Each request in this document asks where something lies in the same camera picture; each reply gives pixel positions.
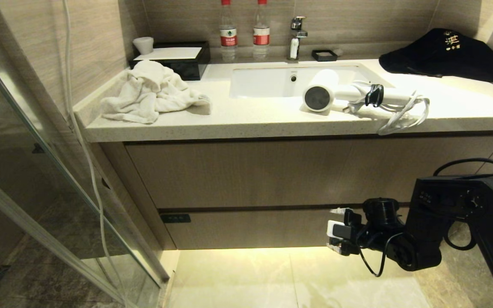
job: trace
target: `shower enclosure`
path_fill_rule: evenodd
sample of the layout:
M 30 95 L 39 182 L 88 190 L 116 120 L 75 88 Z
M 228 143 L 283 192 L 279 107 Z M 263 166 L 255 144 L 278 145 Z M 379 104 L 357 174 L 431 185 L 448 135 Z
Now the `shower enclosure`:
M 77 140 L 6 65 L 0 58 L 0 307 L 156 307 L 162 277 L 106 216 L 111 266 Z M 104 203 L 116 202 L 96 180 Z

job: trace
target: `water bottle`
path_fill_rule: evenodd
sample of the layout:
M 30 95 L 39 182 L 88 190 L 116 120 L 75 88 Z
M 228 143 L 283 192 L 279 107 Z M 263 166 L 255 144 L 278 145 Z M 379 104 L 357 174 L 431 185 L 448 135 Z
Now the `water bottle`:
M 220 43 L 222 59 L 225 62 L 235 61 L 235 55 L 237 54 L 237 26 L 231 13 L 231 0 L 222 0 Z
M 270 54 L 270 17 L 266 10 L 267 0 L 258 0 L 254 15 L 254 47 L 252 57 L 264 60 Z

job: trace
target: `red bottle label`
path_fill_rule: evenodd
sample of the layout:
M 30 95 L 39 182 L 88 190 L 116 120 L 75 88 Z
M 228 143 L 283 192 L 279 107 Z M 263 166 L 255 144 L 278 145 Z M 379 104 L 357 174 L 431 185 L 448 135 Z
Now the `red bottle label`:
M 270 29 L 254 28 L 254 45 L 269 45 L 269 44 L 270 44 Z
M 236 46 L 237 29 L 220 29 L 220 43 L 225 47 Z

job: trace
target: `sink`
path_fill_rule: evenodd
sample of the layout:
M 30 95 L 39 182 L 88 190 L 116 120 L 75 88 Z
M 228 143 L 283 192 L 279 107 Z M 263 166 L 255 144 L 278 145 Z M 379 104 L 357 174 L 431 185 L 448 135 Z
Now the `sink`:
M 325 66 L 311 68 L 242 68 L 233 70 L 231 98 L 283 98 L 301 97 L 311 79 L 320 70 L 338 73 L 338 84 L 351 84 L 355 80 L 391 86 L 378 74 L 361 65 Z

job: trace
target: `white countertop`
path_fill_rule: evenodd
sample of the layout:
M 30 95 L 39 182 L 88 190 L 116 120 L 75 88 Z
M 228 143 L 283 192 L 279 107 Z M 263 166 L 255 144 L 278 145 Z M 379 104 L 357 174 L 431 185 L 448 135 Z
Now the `white countertop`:
M 459 77 L 390 74 L 381 68 L 377 59 L 304 61 L 297 64 L 212 64 L 207 67 L 202 80 L 188 82 L 191 88 L 211 98 L 211 114 L 206 115 L 201 107 L 191 107 L 174 113 L 162 113 L 155 123 L 149 125 L 100 117 L 100 95 L 108 93 L 110 88 L 116 95 L 115 88 L 123 82 L 124 74 L 120 74 L 78 103 L 74 111 L 84 126 L 84 135 L 89 142 L 375 134 L 387 122 L 386 119 L 360 118 L 336 110 L 328 114 L 311 113 L 301 109 L 301 98 L 229 97 L 231 74 L 237 68 L 351 64 L 365 66 L 397 88 L 418 89 L 419 93 L 430 98 L 428 119 L 418 127 L 405 130 L 405 133 L 493 130 L 493 84 Z

